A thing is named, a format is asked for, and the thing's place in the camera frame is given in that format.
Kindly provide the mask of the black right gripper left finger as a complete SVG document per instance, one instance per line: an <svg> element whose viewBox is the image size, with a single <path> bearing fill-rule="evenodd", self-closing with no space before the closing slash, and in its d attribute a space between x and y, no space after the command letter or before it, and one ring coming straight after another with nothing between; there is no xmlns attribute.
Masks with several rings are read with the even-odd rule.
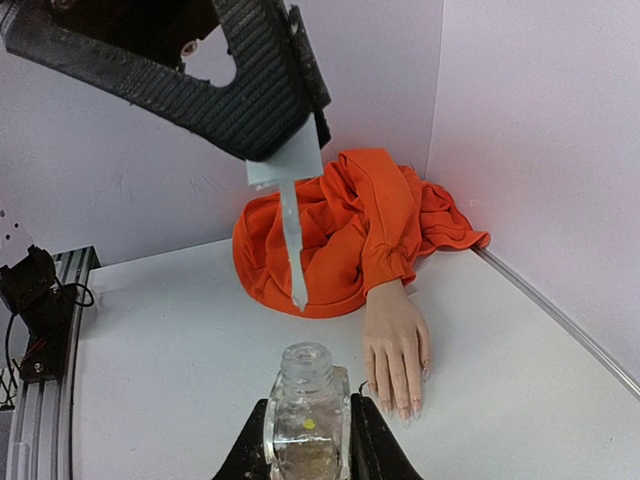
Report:
<svg viewBox="0 0 640 480"><path fill-rule="evenodd" d="M264 422L268 401L260 399L213 480L269 480L271 466L265 460Z"/></svg>

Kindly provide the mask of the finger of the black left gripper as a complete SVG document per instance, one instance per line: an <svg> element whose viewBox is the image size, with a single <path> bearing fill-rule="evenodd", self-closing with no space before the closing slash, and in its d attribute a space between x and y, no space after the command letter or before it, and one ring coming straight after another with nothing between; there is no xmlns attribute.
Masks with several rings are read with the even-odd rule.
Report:
<svg viewBox="0 0 640 480"><path fill-rule="evenodd" d="M331 96L321 74L298 5L292 5L290 7L288 20L291 31L292 49L305 85L307 97L311 103L319 146L324 148L331 140L331 132L324 112L325 108L331 103Z"/></svg>
<svg viewBox="0 0 640 480"><path fill-rule="evenodd" d="M263 161L310 116L296 51L300 11L282 1L5 1L10 54L96 87L242 160ZM220 30L224 86L190 75L189 45Z"/></svg>

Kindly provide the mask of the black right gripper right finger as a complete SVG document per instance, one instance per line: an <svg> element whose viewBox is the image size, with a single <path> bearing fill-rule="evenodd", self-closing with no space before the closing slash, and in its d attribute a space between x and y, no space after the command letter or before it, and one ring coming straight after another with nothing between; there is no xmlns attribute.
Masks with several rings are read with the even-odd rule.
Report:
<svg viewBox="0 0 640 480"><path fill-rule="evenodd" d="M418 480L418 472L364 384L351 395L351 478L366 480Z"/></svg>

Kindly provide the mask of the clear nail polish bottle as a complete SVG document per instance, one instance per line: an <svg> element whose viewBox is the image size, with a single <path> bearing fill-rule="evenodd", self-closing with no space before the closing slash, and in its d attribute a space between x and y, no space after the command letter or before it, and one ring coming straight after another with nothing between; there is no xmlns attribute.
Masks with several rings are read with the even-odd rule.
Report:
<svg viewBox="0 0 640 480"><path fill-rule="evenodd" d="M348 370L317 342L282 353L268 399L263 444L272 479L349 479L351 387Z"/></svg>

